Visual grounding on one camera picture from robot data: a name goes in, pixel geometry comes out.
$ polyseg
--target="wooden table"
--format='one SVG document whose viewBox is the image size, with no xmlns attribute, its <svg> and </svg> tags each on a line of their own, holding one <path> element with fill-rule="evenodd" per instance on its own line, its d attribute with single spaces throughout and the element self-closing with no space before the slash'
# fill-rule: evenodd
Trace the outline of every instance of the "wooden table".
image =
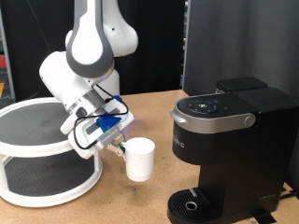
<svg viewBox="0 0 299 224">
<path fill-rule="evenodd" d="M 137 183 L 127 178 L 122 158 L 101 151 L 104 164 L 99 182 L 78 199 L 49 208 L 24 208 L 0 200 L 0 223 L 153 223 L 169 224 L 169 197 L 198 183 L 199 166 L 179 160 L 172 152 L 173 120 L 169 112 L 184 91 L 165 91 L 123 96 L 135 115 L 125 130 L 128 139 L 147 137 L 155 142 L 152 178 Z M 280 202 L 272 215 L 278 223 L 298 223 L 299 201 L 292 197 Z M 257 223 L 254 218 L 237 222 Z"/>
</svg>

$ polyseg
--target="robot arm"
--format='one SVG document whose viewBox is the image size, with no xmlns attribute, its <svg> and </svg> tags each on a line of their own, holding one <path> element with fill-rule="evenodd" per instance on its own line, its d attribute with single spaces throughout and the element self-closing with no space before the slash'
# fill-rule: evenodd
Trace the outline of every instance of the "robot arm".
<svg viewBox="0 0 299 224">
<path fill-rule="evenodd" d="M 134 116 L 118 98 L 106 103 L 93 86 L 112 73 L 113 54 L 135 51 L 135 30 L 122 18 L 117 0 L 75 0 L 74 29 L 65 43 L 66 52 L 53 52 L 39 71 L 69 113 L 61 131 L 82 158 L 103 148 L 122 154 L 116 143 Z"/>
</svg>

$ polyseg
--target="paper cup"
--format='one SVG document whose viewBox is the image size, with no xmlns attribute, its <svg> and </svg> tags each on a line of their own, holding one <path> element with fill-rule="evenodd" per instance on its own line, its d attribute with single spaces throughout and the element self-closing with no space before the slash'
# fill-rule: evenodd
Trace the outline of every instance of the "paper cup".
<svg viewBox="0 0 299 224">
<path fill-rule="evenodd" d="M 150 179 L 154 151 L 155 144 L 148 138 L 132 138 L 125 143 L 125 168 L 130 179 L 137 182 Z"/>
</svg>

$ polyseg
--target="black coffee maker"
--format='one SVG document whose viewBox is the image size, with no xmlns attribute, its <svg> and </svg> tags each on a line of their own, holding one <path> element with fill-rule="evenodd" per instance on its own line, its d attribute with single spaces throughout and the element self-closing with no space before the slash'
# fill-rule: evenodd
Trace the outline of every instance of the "black coffee maker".
<svg viewBox="0 0 299 224">
<path fill-rule="evenodd" d="M 299 101 L 252 78 L 183 98 L 171 112 L 173 151 L 201 165 L 198 188 L 171 196 L 173 224 L 227 224 L 278 207 L 299 124 Z"/>
</svg>

